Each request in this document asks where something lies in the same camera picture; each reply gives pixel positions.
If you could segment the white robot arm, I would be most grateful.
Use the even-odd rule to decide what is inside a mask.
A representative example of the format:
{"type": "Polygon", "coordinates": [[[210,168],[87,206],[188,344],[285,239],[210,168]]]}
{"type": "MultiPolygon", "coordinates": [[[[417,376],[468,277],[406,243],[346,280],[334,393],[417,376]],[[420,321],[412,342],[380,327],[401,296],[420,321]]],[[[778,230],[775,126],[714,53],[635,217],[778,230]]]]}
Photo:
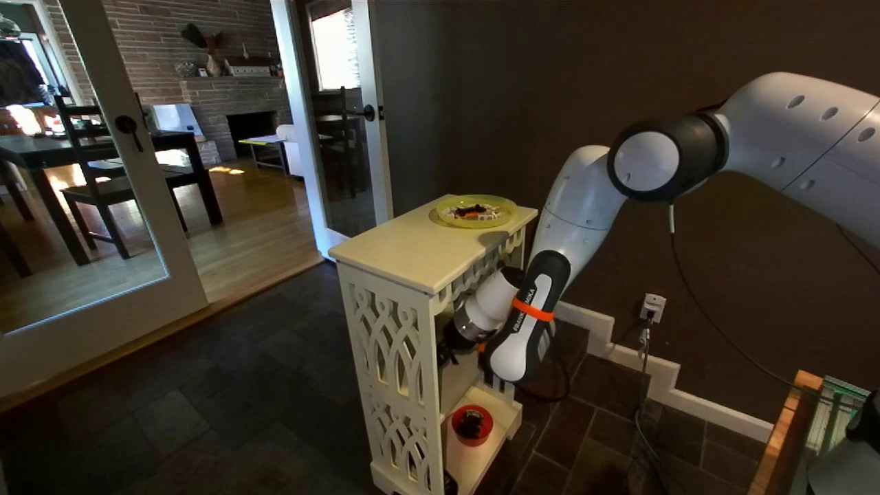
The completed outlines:
{"type": "Polygon", "coordinates": [[[560,294],[629,201],[675,201],[719,174],[749,177],[880,243],[880,98],[820,76],[769,71],[724,104],[642,122],[611,146],[580,146],[558,171],[529,265],[492,272],[445,324],[482,344],[503,382],[529,379],[554,338],[560,294]]]}

